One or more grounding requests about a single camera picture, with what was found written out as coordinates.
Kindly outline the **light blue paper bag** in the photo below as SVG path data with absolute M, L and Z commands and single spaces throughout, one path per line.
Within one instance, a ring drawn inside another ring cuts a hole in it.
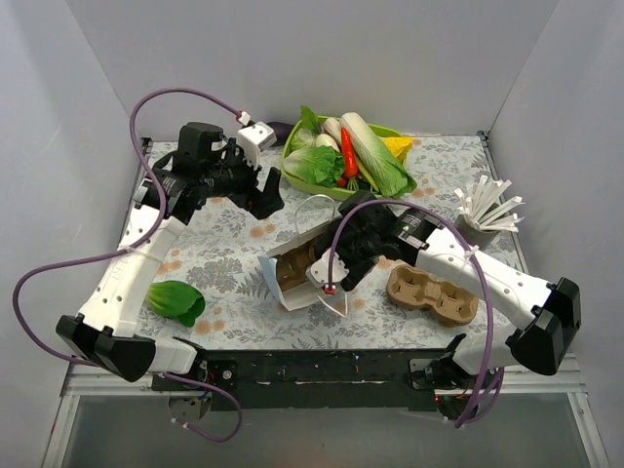
M 331 219 L 300 232 L 297 224 L 298 211 L 307 202 L 315 199 L 324 199 L 331 203 Z M 327 195 L 309 196 L 294 211 L 295 236 L 257 258 L 268 289 L 288 311 L 321 303 L 341 318 L 347 318 L 349 315 L 348 293 L 339 285 L 347 274 L 344 262 L 337 256 L 334 258 L 331 272 L 335 290 L 332 293 L 325 293 L 329 252 L 315 254 L 316 241 L 335 219 L 336 207 L 337 202 Z

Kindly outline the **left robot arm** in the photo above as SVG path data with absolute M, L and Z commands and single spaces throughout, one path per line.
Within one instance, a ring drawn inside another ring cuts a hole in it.
M 155 177 L 144 178 L 134 196 L 121 255 L 79 312 L 58 321 L 57 334 L 75 354 L 130 382 L 151 372 L 173 373 L 188 390 L 206 382 L 208 368 L 196 358 L 197 346 L 138 335 L 138 313 L 168 251 L 207 199 L 227 197 L 257 219 L 284 207 L 277 168 L 257 187 L 260 155 L 276 140 L 261 122 L 232 138 L 211 124 L 190 122 L 180 129 L 176 150 L 154 162 Z

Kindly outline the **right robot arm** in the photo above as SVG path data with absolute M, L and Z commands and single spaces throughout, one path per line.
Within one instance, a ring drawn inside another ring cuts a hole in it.
M 391 204 L 366 191 L 340 204 L 341 218 L 331 232 L 332 257 L 348 271 L 340 286 L 353 290 L 385 256 L 451 281 L 509 322 L 501 329 L 488 322 L 484 333 L 456 336 L 443 355 L 414 371 L 417 384 L 459 388 L 481 371 L 515 365 L 556 374 L 581 327 L 578 285 L 518 271 L 470 246 L 433 212 L 406 202 L 405 211 L 394 214 Z

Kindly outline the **pulp cup carrier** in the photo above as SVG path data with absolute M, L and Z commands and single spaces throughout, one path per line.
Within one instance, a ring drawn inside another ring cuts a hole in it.
M 294 262 L 295 249 L 276 256 L 276 277 L 282 292 L 289 291 L 307 281 L 308 267 L 297 267 Z

